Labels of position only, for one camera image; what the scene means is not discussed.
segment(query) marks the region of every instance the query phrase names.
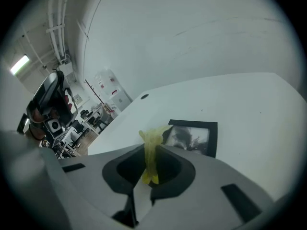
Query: fluorescent light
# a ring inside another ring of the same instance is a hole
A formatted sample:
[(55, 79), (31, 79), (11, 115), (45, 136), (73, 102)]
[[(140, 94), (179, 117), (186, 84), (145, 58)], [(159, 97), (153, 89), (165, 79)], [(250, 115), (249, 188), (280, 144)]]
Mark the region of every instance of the fluorescent light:
[(21, 67), (23, 67), (23, 66), (25, 65), (25, 63), (27, 63), (28, 61), (29, 61), (28, 56), (24, 55), (24, 56), (23, 56), (23, 57), (12, 67), (11, 73), (12, 73), (13, 75), (15, 75), (16, 72), (18, 72), (19, 69), (20, 69)]

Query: black picture frame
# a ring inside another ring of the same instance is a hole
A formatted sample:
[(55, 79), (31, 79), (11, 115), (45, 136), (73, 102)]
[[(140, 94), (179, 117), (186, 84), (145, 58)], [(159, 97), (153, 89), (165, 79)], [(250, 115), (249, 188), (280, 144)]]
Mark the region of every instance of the black picture frame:
[[(171, 119), (168, 122), (169, 125), (203, 128), (209, 130), (209, 140), (207, 146), (206, 156), (215, 158), (217, 149), (217, 122), (201, 122), (201, 121), (186, 121), (186, 120), (175, 120)], [(169, 135), (172, 132), (173, 127), (163, 133), (163, 144), (166, 143)]]

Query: photo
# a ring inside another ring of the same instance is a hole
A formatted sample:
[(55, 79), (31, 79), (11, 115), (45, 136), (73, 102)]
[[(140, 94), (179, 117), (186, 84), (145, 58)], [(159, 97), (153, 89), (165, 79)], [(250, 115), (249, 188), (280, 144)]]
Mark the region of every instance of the photo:
[(207, 155), (209, 133), (207, 128), (173, 126), (165, 144)]

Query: black screw hole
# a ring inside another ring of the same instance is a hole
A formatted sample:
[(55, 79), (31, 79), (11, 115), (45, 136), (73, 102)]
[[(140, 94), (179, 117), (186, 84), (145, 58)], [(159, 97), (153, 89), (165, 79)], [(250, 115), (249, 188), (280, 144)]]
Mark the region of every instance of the black screw hole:
[(145, 99), (149, 94), (145, 94), (141, 97), (141, 100)]

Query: desk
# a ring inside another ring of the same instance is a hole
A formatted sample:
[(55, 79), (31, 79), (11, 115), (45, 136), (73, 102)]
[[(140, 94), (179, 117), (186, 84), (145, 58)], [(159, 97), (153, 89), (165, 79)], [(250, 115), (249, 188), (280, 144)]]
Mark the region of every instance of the desk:
[(242, 73), (145, 91), (88, 148), (98, 154), (142, 143), (139, 130), (170, 119), (218, 122), (216, 158), (266, 190), (287, 193), (304, 158), (307, 105), (273, 73)]
[(103, 114), (103, 110), (102, 110), (102, 104), (99, 104), (94, 110), (92, 110), (91, 112), (93, 112), (91, 115), (89, 115), (88, 117), (86, 117), (82, 123), (88, 127), (91, 131), (93, 131), (95, 134), (97, 134), (99, 136), (99, 133), (96, 131), (96, 129), (91, 126), (88, 121), (90, 120), (91, 117), (93, 117), (99, 110), (101, 110), (101, 114), (99, 117), (101, 117), (101, 115)]

